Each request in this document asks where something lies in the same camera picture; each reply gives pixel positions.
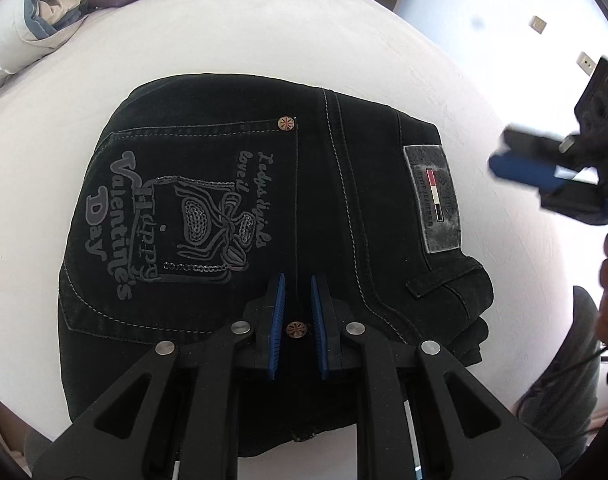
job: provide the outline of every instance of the white stitching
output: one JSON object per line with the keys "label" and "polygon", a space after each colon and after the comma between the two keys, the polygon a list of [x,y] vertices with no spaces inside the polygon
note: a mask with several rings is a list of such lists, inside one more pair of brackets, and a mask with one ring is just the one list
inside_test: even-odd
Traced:
{"label": "white stitching", "polygon": [[[266,121],[251,121],[249,123],[245,123],[244,121],[242,121],[243,124],[260,124],[260,123],[272,123],[273,120],[266,120]],[[237,123],[215,123],[215,124],[168,124],[167,126],[135,126],[133,128],[128,128],[126,130],[118,130],[117,132],[111,132],[112,133],[121,133],[121,132],[134,132],[135,130],[151,130],[153,128],[210,128],[211,126],[232,126],[233,124],[242,124],[240,122]]]}
{"label": "white stitching", "polygon": [[75,289],[75,285],[73,285],[73,282],[71,281],[70,276],[68,275],[68,269],[66,268],[66,264],[64,264],[64,273],[66,274],[66,279],[68,280],[68,283],[70,284],[70,288],[73,289],[73,292],[78,297],[78,300],[81,301],[82,303],[84,303],[85,306],[90,308],[96,314],[100,314],[101,316],[104,316],[105,318],[110,319],[111,321],[116,321],[117,323],[122,323],[123,325],[133,326],[135,328],[146,328],[149,330],[163,330],[164,332],[186,332],[186,333],[190,333],[190,334],[212,334],[212,332],[204,332],[202,330],[180,330],[178,328],[161,328],[161,327],[157,327],[157,326],[135,325],[135,324],[129,323],[127,321],[122,321],[121,319],[115,319],[114,317],[107,316],[103,312],[100,312],[99,310],[94,309],[90,304],[86,303],[82,299],[82,297],[78,294],[78,292]]}
{"label": "white stitching", "polygon": [[[99,158],[100,154],[110,146],[111,142],[113,142],[114,134],[127,134],[129,132],[135,131],[135,130],[150,130],[152,128],[206,128],[210,126],[210,124],[207,124],[206,126],[147,126],[145,128],[132,128],[130,130],[121,130],[119,132],[111,132],[110,134],[108,134],[104,140],[102,141],[103,146],[100,148],[100,150],[96,153],[94,153],[91,156],[91,160],[88,163],[88,167],[91,167],[91,164],[97,160],[97,158]],[[281,130],[259,130],[259,131],[252,131],[252,132],[232,132],[230,134],[213,134],[213,135],[206,135],[206,134],[135,134],[131,137],[223,137],[223,136],[229,136],[229,135],[239,135],[239,134],[265,134],[268,132],[280,132]]]}
{"label": "white stitching", "polygon": [[198,270],[200,272],[220,272],[220,270],[226,270],[228,269],[227,266],[225,265],[193,265],[193,264],[174,264],[172,262],[164,262],[164,265],[167,267],[164,267],[164,269],[166,270],[187,270],[184,269],[184,267],[191,267],[188,270],[194,270],[194,272],[197,272]]}
{"label": "white stitching", "polygon": [[333,134],[331,132],[331,120],[328,117],[328,100],[326,99],[326,90],[322,89],[322,92],[324,93],[324,104],[326,106],[326,123],[328,124],[328,136],[331,139],[331,146],[333,147],[333,153],[335,154],[335,162],[337,163],[337,171],[340,174],[340,182],[341,182],[341,191],[343,192],[343,196],[344,196],[344,204],[346,205],[346,218],[348,219],[348,229],[351,232],[351,244],[353,245],[353,265],[354,265],[354,269],[355,269],[355,280],[357,282],[357,288],[359,289],[359,295],[361,297],[361,301],[364,303],[364,306],[374,315],[377,316],[379,319],[381,319],[382,321],[384,321],[390,328],[392,328],[395,333],[399,336],[399,339],[401,339],[402,341],[405,342],[404,337],[399,333],[399,331],[391,324],[391,322],[389,322],[388,319],[380,316],[378,313],[376,313],[374,310],[372,310],[369,307],[369,304],[366,302],[366,298],[364,298],[364,293],[361,290],[361,283],[359,282],[359,273],[357,272],[357,252],[355,249],[355,238],[353,236],[353,227],[351,225],[351,213],[349,210],[349,206],[348,206],[348,197],[346,196],[346,188],[344,186],[344,182],[343,182],[343,175],[341,174],[341,166],[340,166],[340,159],[337,156],[337,150],[335,150],[335,142],[333,140]]}
{"label": "white stitching", "polygon": [[161,180],[165,180],[165,179],[171,179],[171,180],[187,180],[188,182],[192,182],[193,184],[201,184],[203,186],[218,186],[218,187],[223,187],[225,189],[230,189],[231,187],[235,186],[234,182],[213,182],[212,180],[197,180],[196,178],[188,178],[187,176],[181,176],[181,175],[164,175],[164,176],[158,176],[155,181],[159,182]]}
{"label": "white stitching", "polygon": [[[159,126],[155,127],[155,129],[165,129],[172,128],[172,126]],[[199,126],[182,126],[182,128],[199,128]],[[108,136],[117,135],[117,134],[128,134],[135,130],[140,130],[144,128],[133,128],[131,130],[121,130],[119,132],[111,132]],[[228,134],[134,134],[130,137],[225,137],[229,135],[241,135],[241,134],[265,134],[266,132],[280,132],[281,130],[252,130],[249,132],[230,132]]]}
{"label": "white stitching", "polygon": [[[299,290],[299,267],[298,267],[298,248],[297,248],[297,182],[299,181],[299,136],[297,131],[299,128],[295,128],[295,211],[293,211],[293,223],[294,226],[294,234],[295,234],[295,290]],[[300,307],[299,304],[299,294],[296,294],[297,298],[297,307]]]}

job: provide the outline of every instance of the light switch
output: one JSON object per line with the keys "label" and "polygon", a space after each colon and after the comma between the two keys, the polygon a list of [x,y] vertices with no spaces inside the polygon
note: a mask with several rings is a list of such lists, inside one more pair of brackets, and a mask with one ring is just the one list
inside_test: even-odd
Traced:
{"label": "light switch", "polygon": [[544,31],[546,25],[548,25],[548,23],[542,20],[539,16],[533,16],[533,18],[530,20],[530,28],[536,30],[539,34]]}
{"label": "light switch", "polygon": [[592,75],[595,71],[595,67],[597,63],[591,60],[588,57],[588,54],[582,52],[580,56],[577,58],[577,64],[581,67],[581,69],[588,75]]}

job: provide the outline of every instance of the gray pants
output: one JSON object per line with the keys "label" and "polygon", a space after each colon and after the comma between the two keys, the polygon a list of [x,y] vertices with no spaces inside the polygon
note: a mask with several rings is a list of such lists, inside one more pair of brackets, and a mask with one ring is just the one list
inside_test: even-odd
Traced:
{"label": "gray pants", "polygon": [[599,359],[564,374],[554,383],[538,388],[563,368],[589,357],[599,350],[594,336],[597,307],[586,290],[572,288],[573,322],[557,355],[531,387],[522,402],[519,420],[556,456],[562,473],[567,471],[586,449],[585,434],[590,416],[597,405]]}

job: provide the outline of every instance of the metal button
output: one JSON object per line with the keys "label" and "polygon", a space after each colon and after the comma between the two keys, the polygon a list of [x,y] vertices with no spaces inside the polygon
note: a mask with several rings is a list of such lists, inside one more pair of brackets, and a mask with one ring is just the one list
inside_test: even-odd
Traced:
{"label": "metal button", "polygon": [[295,119],[292,117],[282,117],[277,121],[277,127],[285,132],[295,128]]}
{"label": "metal button", "polygon": [[155,345],[155,352],[160,355],[172,354],[175,351],[175,343],[172,341],[160,341]]}
{"label": "metal button", "polygon": [[286,333],[293,339],[299,339],[300,337],[305,336],[306,332],[308,332],[308,327],[301,321],[293,321],[286,327]]}
{"label": "metal button", "polygon": [[441,346],[439,346],[439,343],[435,341],[424,341],[421,344],[421,351],[423,351],[424,354],[437,355],[440,350]]}
{"label": "metal button", "polygon": [[246,334],[250,332],[251,325],[246,321],[236,321],[230,326],[230,329],[233,334]]}
{"label": "metal button", "polygon": [[362,323],[353,321],[346,325],[346,332],[351,335],[362,335],[364,332],[366,332],[366,327],[363,326]]}

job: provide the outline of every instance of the bed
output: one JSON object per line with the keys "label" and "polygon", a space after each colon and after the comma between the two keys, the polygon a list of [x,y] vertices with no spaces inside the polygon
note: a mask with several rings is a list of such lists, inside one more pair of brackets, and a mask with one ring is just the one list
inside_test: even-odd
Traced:
{"label": "bed", "polygon": [[[132,89],[182,73],[268,76],[390,105],[439,128],[462,250],[494,285],[490,337],[470,369],[506,406],[545,370],[572,321],[572,284],[552,216],[495,182],[504,127],[455,62],[372,0],[140,0],[89,15],[56,52],[0,89],[0,400],[55,439],[69,424],[60,381],[58,272],[84,171]],[[354,479],[344,428],[241,461],[240,478]]]}

